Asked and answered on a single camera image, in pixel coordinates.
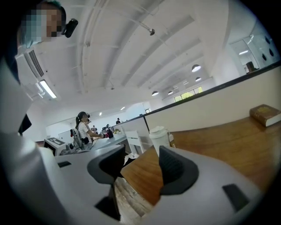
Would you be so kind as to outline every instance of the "book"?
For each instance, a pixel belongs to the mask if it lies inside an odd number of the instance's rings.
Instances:
[[[265,104],[250,109],[250,116],[265,127],[281,121],[281,111]]]

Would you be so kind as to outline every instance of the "ceiling light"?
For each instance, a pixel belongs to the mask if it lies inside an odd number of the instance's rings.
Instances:
[[[245,53],[247,53],[247,52],[248,52],[248,50],[243,51],[243,52],[240,52],[239,55],[245,54]]]
[[[158,95],[159,94],[159,92],[158,91],[154,91],[154,92],[152,92],[152,96],[156,96],[156,95]]]
[[[192,72],[196,72],[196,71],[198,71],[199,69],[201,69],[201,66],[200,66],[200,65],[195,64],[195,65],[193,65],[193,66],[192,66],[191,71],[192,71]]]
[[[46,92],[48,92],[48,94],[52,97],[52,98],[56,98],[57,96],[53,93],[53,91],[50,89],[50,87],[48,86],[48,84],[46,83],[45,80],[40,81],[40,84],[42,85],[42,87],[46,90]]]

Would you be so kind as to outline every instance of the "desk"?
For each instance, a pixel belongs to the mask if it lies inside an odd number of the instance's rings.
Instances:
[[[176,147],[231,165],[266,192],[280,166],[281,122],[263,127],[253,118],[192,131],[172,132]],[[156,151],[150,148],[121,170],[123,177],[155,205],[163,186]]]
[[[111,139],[109,139],[109,138],[98,139],[93,142],[91,150],[97,150],[97,149],[106,148],[106,147],[109,147],[112,145],[116,145],[120,142],[123,142],[126,139],[127,139],[127,137],[124,134],[114,134],[114,137],[112,137]]]

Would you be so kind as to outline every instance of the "white chair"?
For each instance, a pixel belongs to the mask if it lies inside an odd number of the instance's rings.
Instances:
[[[126,131],[125,132],[131,152],[136,154],[144,153],[144,147],[141,143],[141,139],[137,133],[137,131]],[[136,146],[140,147],[141,152],[138,152]]]

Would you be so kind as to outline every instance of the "white shirt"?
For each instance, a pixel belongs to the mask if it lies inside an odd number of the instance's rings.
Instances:
[[[87,134],[88,130],[89,129],[87,128],[87,125],[84,122],[79,123],[78,132],[79,132],[80,139],[87,137],[89,139],[89,143],[92,143],[90,135]]]

